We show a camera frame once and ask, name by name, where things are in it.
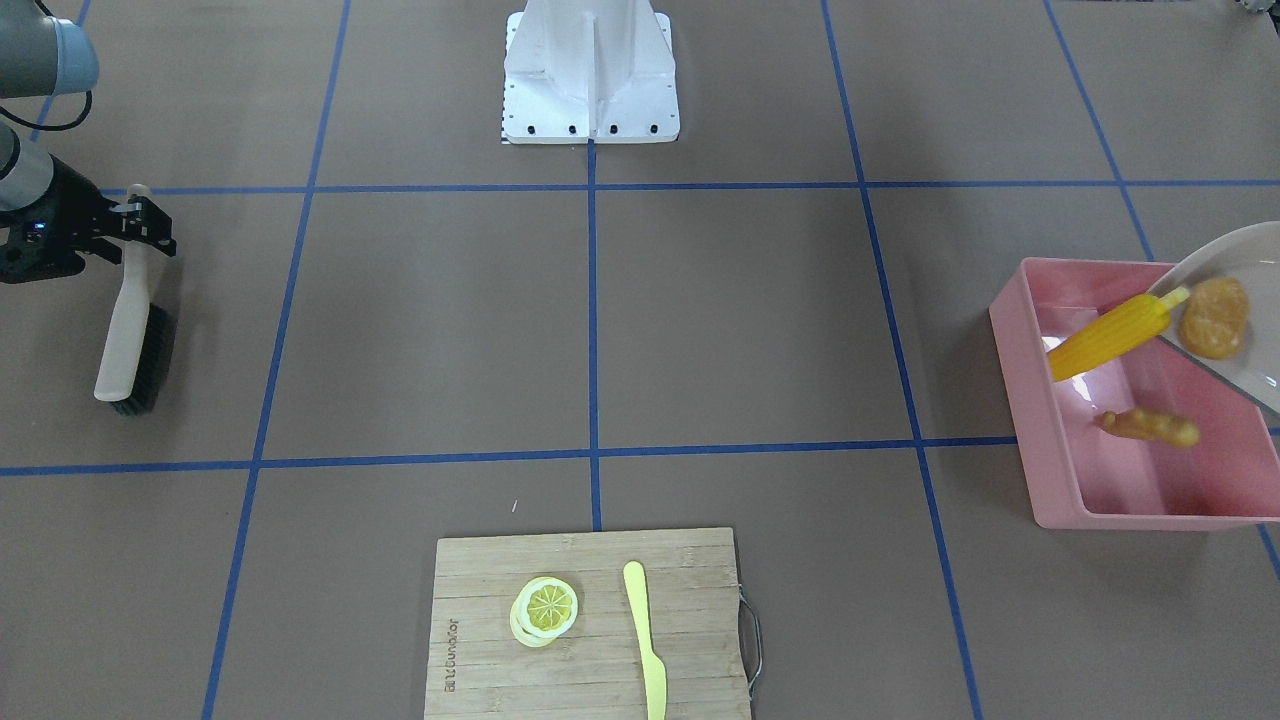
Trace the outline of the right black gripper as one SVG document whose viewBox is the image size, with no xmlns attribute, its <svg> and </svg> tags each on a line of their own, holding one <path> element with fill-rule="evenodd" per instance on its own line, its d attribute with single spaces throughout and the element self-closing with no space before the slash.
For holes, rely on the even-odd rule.
<svg viewBox="0 0 1280 720">
<path fill-rule="evenodd" d="M 102 224 L 108 223 L 111 241 Z M 115 204 L 56 158 L 15 155 L 3 168 L 1 282 L 20 284 L 77 275 L 86 255 L 113 265 L 127 251 L 150 246 L 169 258 L 178 243 L 166 213 L 150 197 Z"/>
</svg>

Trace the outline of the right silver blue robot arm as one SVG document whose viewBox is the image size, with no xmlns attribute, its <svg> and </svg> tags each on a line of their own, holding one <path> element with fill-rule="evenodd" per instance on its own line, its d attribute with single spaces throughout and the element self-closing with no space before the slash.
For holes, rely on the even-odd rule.
<svg viewBox="0 0 1280 720">
<path fill-rule="evenodd" d="M 83 94 L 91 109 L 99 59 L 77 23 L 51 14 L 41 1 L 4 1 L 1 17 L 3 99 Z M 15 126 L 3 126 L 1 277 L 20 284 L 72 277 L 87 256 L 122 265 L 125 281 L 146 290 L 157 284 L 155 255 L 173 258 L 172 219 L 136 184 L 127 200 L 109 199 L 91 179 Z"/>
</svg>

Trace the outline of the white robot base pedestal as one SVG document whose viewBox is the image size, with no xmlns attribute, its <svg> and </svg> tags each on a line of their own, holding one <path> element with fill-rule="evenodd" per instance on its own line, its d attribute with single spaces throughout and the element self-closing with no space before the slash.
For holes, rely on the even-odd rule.
<svg viewBox="0 0 1280 720">
<path fill-rule="evenodd" d="M 649 1 L 529 1 L 506 20 L 507 143 L 668 143 L 681 135 L 671 18 Z"/>
</svg>

